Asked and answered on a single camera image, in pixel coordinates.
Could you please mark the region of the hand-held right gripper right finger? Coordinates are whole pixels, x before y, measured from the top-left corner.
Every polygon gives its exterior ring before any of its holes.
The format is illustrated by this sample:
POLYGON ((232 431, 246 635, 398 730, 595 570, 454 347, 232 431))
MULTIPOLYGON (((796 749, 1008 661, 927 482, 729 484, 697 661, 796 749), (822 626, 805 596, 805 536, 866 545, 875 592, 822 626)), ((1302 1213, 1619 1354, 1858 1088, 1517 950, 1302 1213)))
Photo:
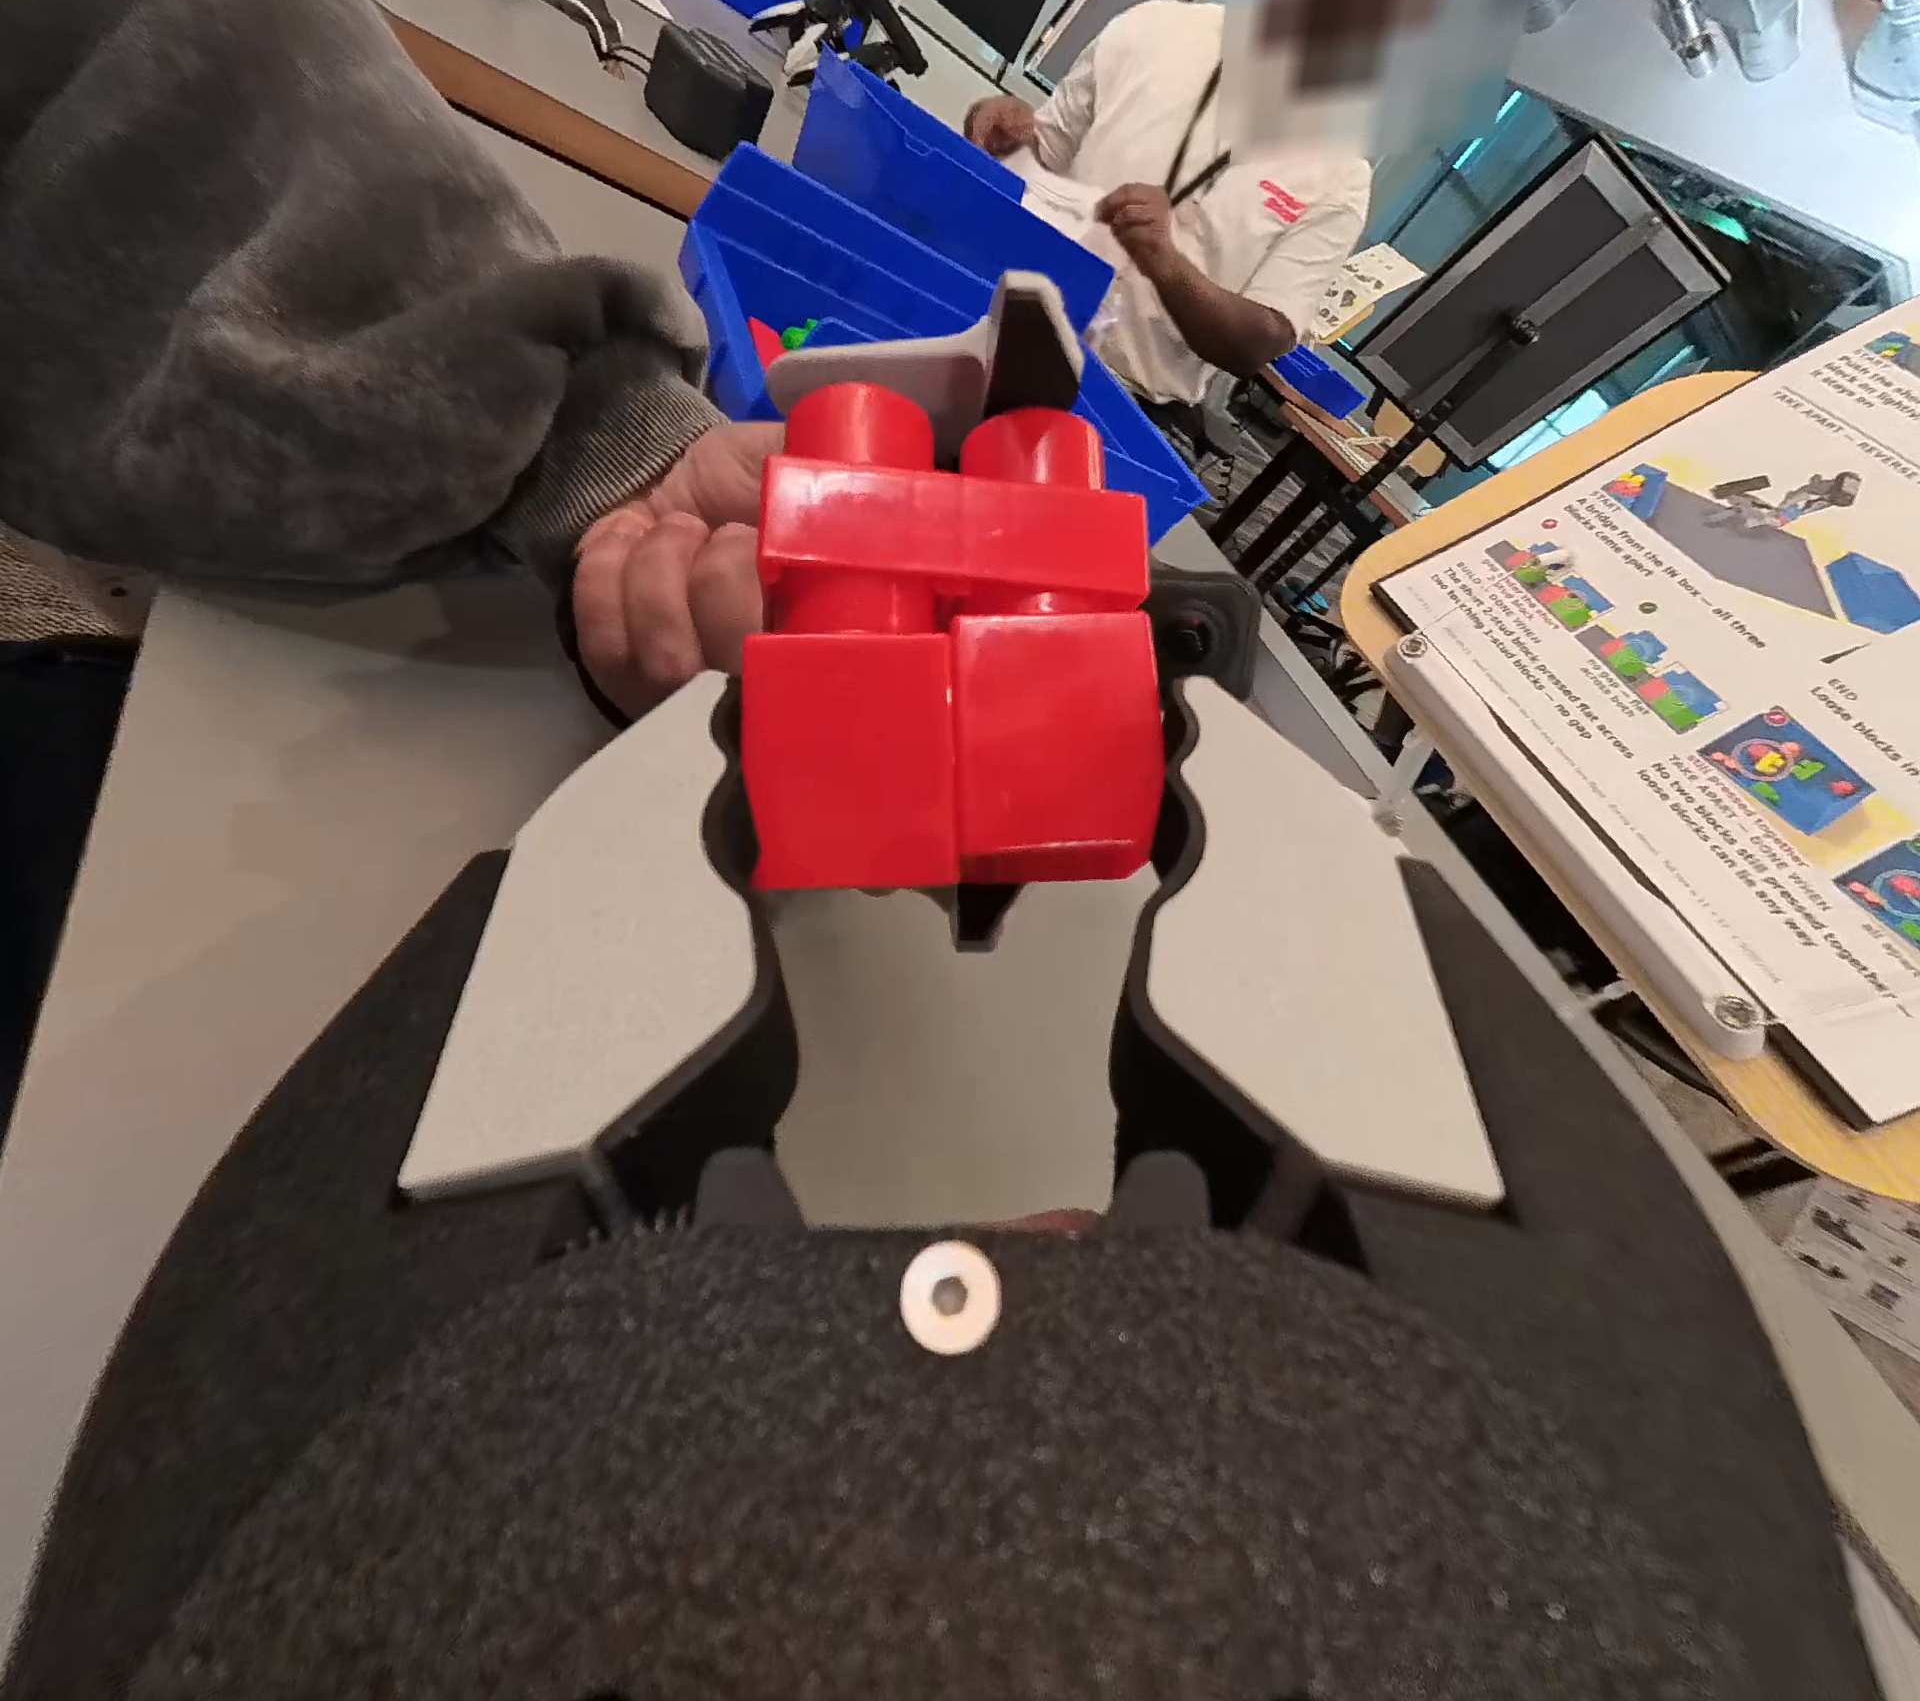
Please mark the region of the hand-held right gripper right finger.
POLYGON ((1471 1214, 1505 1186, 1371 802, 1207 679, 1163 700, 1158 884, 1116 1007, 1116 1179, 1167 1156, 1207 1219, 1332 1230, 1349 1193, 1471 1214))

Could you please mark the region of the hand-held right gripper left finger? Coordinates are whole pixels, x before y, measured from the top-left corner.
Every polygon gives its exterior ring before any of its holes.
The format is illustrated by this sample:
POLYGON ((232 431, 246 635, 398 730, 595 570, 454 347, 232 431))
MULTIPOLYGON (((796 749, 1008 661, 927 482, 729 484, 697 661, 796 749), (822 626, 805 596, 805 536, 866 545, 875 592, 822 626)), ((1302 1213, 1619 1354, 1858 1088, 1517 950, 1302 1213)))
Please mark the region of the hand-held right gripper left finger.
POLYGON ((709 1154, 768 1149, 797 1034, 729 740, 697 676, 518 827, 396 1174, 415 1203, 568 1179, 690 1204, 709 1154))

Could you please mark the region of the blue plastic bin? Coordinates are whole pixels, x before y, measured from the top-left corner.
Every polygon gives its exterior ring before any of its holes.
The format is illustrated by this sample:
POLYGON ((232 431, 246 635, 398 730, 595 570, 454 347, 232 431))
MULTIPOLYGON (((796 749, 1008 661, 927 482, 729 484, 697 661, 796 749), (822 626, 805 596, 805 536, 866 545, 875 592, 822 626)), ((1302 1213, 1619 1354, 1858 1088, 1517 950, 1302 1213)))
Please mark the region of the blue plastic bin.
POLYGON ((950 262, 995 281, 1044 274, 1080 335, 1116 270, 1026 208, 1026 184, 850 56, 824 56, 807 88, 794 168, 950 262))
POLYGON ((929 160, 924 184, 911 165, 884 158, 875 183, 906 183, 909 204, 929 210, 924 242, 790 162, 736 149, 683 232, 683 285, 705 322, 705 390, 731 421, 771 421, 775 408, 755 342, 812 322, 812 348, 944 336, 982 319, 1000 277, 1044 274, 1082 339, 1074 411, 1106 445, 1109 489, 1137 492, 1147 534, 1163 536, 1201 503, 1204 489, 1117 376, 1094 353, 1092 319, 1114 285, 1114 266, 1030 214, 1016 195, 968 158, 907 137, 903 153, 929 160))

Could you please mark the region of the red two-stud block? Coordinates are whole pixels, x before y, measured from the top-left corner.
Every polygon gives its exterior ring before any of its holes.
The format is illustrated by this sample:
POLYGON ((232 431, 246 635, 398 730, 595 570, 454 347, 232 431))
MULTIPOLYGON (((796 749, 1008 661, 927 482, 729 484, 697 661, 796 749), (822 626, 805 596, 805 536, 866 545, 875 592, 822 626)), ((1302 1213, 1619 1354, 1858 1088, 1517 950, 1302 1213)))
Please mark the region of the red two-stud block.
POLYGON ((1072 411, 1011 408, 945 452, 902 392, 803 392, 762 472, 764 626, 927 635, 954 616, 1137 610, 1146 508, 1106 474, 1102 437, 1072 411))

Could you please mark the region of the red one-stud block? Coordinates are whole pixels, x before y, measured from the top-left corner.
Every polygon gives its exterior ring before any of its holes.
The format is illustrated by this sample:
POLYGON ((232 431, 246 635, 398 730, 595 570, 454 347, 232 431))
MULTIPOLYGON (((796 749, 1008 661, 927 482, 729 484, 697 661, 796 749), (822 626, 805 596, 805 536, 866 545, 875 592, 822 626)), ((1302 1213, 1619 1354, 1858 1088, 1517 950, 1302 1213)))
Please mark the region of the red one-stud block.
POLYGON ((762 892, 958 881, 944 632, 755 632, 741 647, 740 770, 762 892))
POLYGON ((1147 616, 972 615, 951 623, 947 640, 960 878, 1137 872, 1166 776, 1147 616))

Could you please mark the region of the grey desk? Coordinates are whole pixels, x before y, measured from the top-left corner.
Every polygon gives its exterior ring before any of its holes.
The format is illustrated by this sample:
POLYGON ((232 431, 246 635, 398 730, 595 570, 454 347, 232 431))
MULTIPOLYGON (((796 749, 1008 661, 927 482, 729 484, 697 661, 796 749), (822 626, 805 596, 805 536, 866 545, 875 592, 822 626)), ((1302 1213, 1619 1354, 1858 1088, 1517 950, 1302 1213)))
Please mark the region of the grey desk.
MULTIPOLYGON (((84 1408, 227 1143, 466 863, 599 746, 537 586, 162 595, 3 1150, 3 1647, 84 1408)), ((802 1041, 780 1162, 812 1219, 1094 1209, 1123 884, 960 957, 927 901, 775 924, 802 1041)))

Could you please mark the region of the person's left hand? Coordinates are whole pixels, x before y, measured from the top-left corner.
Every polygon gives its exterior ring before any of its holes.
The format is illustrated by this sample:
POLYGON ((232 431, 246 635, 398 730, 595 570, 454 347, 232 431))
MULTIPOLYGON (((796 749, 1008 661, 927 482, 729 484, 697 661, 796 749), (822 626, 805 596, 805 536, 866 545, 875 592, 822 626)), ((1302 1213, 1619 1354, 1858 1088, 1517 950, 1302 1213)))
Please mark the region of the person's left hand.
POLYGON ((729 423, 581 539, 571 574, 583 681, 635 721, 701 675, 736 676, 762 631, 758 503, 780 423, 729 423))

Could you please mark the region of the black cube device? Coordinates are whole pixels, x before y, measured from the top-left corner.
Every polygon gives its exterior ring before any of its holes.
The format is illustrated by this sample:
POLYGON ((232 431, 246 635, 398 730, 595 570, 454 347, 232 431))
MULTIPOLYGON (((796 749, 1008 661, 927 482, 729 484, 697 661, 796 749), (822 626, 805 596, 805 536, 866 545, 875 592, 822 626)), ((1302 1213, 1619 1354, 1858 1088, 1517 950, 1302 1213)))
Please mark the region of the black cube device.
POLYGON ((711 160, 760 144, 774 91, 726 40, 663 23, 645 62, 639 97, 678 144, 711 160))

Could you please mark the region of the black monitor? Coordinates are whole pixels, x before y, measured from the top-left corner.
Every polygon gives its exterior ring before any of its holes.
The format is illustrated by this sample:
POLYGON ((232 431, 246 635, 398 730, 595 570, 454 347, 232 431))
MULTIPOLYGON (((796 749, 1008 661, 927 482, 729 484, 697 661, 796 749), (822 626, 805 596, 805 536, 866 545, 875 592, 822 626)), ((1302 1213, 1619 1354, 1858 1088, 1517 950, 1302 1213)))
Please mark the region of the black monitor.
POLYGON ((1592 134, 1345 353, 1415 442, 1471 469, 1728 285, 1705 239, 1592 134))

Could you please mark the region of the printed instruction sheet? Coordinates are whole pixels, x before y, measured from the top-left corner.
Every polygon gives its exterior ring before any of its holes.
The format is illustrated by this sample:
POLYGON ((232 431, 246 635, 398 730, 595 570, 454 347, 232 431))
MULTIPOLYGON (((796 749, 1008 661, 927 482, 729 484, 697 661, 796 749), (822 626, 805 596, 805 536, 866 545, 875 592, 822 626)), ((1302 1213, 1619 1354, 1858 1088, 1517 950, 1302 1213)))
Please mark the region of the printed instruction sheet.
POLYGON ((1383 577, 1388 681, 1724 1060, 1918 1103, 1916 301, 1383 577))

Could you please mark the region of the person's dark trousers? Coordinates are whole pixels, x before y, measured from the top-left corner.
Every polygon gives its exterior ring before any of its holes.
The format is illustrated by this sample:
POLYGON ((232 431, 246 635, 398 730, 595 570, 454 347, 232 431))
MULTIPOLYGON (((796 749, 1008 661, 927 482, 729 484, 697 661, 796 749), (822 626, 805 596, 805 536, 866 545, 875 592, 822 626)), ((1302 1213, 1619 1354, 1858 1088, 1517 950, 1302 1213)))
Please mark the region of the person's dark trousers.
POLYGON ((10 1121, 124 712, 136 643, 2 645, 2 1119, 10 1121))

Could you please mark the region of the white printed floor sign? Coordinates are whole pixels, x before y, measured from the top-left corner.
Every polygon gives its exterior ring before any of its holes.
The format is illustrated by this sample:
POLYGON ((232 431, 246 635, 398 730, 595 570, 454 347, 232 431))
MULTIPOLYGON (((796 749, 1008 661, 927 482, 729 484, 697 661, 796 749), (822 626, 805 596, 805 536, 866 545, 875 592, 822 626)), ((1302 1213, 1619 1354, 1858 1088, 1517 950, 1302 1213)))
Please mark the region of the white printed floor sign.
POLYGON ((1820 1176, 1782 1252, 1841 1322, 1918 1358, 1918 1209, 1820 1176))

